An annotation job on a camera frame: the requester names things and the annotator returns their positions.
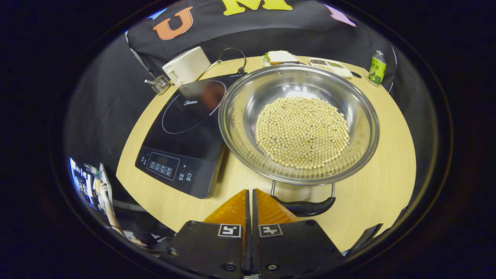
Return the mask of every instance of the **black cooktop surface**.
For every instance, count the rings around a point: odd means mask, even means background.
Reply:
[[[148,131],[136,167],[182,192],[198,198],[208,196],[223,151],[217,120],[220,101],[244,74],[179,87]]]

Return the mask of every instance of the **food tray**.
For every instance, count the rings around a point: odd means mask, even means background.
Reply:
[[[325,65],[322,65],[322,64],[318,64],[318,63],[313,63],[311,62],[312,60],[321,60],[321,61],[324,61],[325,62]],[[335,66],[332,66],[332,64],[330,63],[333,63],[333,64],[338,64],[339,66],[341,66],[342,68],[340,67],[335,67]],[[310,57],[309,58],[309,64],[311,66],[321,66],[322,69],[325,69],[325,70],[328,70],[329,72],[332,72],[332,73],[335,73],[335,74],[338,74],[342,77],[346,77],[346,78],[350,78],[352,77],[353,75],[351,74],[350,70],[348,70],[348,68],[346,68],[346,66],[344,66],[341,62],[339,61],[335,61],[335,60],[329,60],[329,59],[323,59],[323,58],[315,58],[315,57]]]

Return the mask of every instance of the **yellow letter m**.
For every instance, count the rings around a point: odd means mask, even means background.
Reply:
[[[242,13],[246,9],[244,7],[240,7],[238,3],[245,5],[246,7],[256,10],[260,6],[260,2],[262,0],[222,0],[224,5],[226,6],[226,10],[224,15],[232,15],[237,13]],[[262,8],[267,10],[292,10],[293,7],[289,6],[284,2],[284,0],[264,0]]]

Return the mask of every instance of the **orange letter u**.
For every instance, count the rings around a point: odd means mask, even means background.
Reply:
[[[191,16],[190,12],[192,8],[193,7],[187,7],[174,15],[178,16],[183,23],[178,29],[171,30],[171,27],[169,26],[169,21],[171,19],[167,18],[166,20],[157,24],[157,26],[153,27],[153,30],[157,31],[158,37],[162,40],[170,40],[183,34],[193,25],[193,17]]]

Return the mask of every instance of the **person's arm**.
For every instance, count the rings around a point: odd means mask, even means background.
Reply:
[[[114,209],[112,208],[112,206],[110,204],[110,200],[109,200],[109,197],[107,195],[108,191],[109,191],[109,187],[107,184],[104,184],[100,187],[100,193],[102,195],[102,199],[103,199],[103,202],[105,204],[105,212],[107,213],[107,218],[109,219],[110,227],[112,227],[112,229],[116,230],[120,235],[125,237],[127,240],[134,242],[136,244],[139,244],[141,246],[147,246],[139,239],[128,239],[124,235],[124,232],[121,228],[121,225],[117,221],[116,215],[114,214]]]

